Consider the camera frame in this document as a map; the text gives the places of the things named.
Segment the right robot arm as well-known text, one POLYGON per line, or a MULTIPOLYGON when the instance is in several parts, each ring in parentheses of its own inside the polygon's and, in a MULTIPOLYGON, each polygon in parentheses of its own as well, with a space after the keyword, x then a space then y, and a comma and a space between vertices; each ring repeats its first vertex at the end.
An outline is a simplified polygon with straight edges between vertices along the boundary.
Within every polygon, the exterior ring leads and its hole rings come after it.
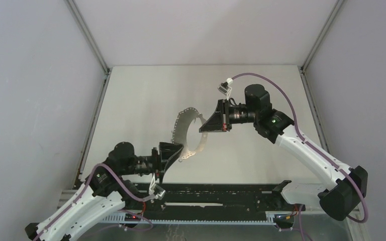
POLYGON ((270 95, 260 84, 244 89, 245 104, 219 99, 214 113, 200 127, 200 133, 228 132, 234 124, 252 123, 257 133, 286 150, 320 181, 301 184, 283 181, 275 189, 272 203, 279 210, 291 204, 319 206, 331 218, 343 221, 366 196, 367 171, 351 168, 314 146, 294 121, 272 107, 270 95))

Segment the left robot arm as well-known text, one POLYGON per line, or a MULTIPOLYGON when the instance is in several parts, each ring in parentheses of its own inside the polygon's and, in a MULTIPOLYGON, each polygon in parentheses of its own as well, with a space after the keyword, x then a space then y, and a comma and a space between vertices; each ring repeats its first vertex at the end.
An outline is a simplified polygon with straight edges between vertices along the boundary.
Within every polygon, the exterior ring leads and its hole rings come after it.
POLYGON ((184 150, 179 143, 161 142, 149 156, 136 156, 129 142, 115 145, 104 162, 98 163, 79 189, 54 214, 40 223, 30 223, 25 232, 30 240, 77 240, 104 217, 121 209, 133 209, 138 203, 161 199, 159 186, 164 174, 184 150), (148 195, 124 180, 126 175, 151 175, 148 195))

